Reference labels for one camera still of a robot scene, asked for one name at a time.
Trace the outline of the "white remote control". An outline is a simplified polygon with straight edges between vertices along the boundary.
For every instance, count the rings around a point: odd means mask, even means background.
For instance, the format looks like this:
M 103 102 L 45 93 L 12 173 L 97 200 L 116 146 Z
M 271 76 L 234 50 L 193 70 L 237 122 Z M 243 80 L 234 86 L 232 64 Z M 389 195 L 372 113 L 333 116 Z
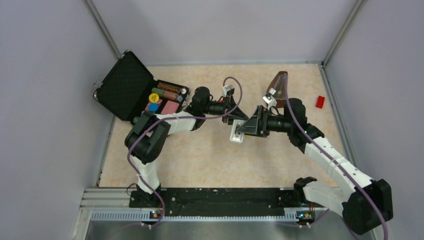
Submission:
M 229 140 L 235 143 L 242 143 L 245 134 L 239 131 L 239 128 L 246 122 L 246 120 L 235 119 L 232 123 L 231 133 Z

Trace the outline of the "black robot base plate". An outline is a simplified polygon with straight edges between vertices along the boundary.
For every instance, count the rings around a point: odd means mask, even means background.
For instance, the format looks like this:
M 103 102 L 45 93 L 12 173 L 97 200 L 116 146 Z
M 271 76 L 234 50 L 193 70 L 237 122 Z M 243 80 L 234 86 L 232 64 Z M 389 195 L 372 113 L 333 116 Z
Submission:
M 181 188 L 130 194 L 130 208 L 165 208 L 167 217 L 282 217 L 289 208 L 318 207 L 284 188 Z

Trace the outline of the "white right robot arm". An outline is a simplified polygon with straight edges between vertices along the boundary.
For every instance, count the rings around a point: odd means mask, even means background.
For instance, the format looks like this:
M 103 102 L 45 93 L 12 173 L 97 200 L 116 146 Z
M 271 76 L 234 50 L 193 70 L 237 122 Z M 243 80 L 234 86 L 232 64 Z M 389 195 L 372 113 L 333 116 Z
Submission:
M 259 105 L 236 133 L 266 138 L 271 132 L 286 133 L 290 143 L 314 160 L 333 179 L 335 189 L 314 177 L 294 183 L 293 200 L 299 206 L 319 204 L 338 214 L 351 232 L 363 235 L 377 227 L 389 239 L 387 222 L 393 218 L 391 186 L 361 172 L 339 153 L 316 126 L 308 122 L 306 107 L 298 98 L 285 100 L 283 114 L 273 115 Z

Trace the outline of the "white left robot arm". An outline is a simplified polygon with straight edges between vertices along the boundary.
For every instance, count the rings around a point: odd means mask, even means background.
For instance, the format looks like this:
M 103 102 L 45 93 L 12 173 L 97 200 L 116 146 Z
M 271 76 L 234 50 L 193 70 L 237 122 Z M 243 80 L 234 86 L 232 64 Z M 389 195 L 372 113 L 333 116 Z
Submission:
M 169 135 L 199 129 L 207 115 L 212 119 L 222 118 L 229 125 L 235 120 L 248 119 L 234 100 L 234 87 L 225 85 L 223 91 L 223 96 L 214 100 L 207 87 L 198 87 L 190 105 L 178 113 L 155 114 L 144 111 L 126 136 L 124 144 L 128 148 L 129 162 L 138 175 L 136 192 L 147 206 L 154 207 L 160 202 L 161 184 L 155 160 Z

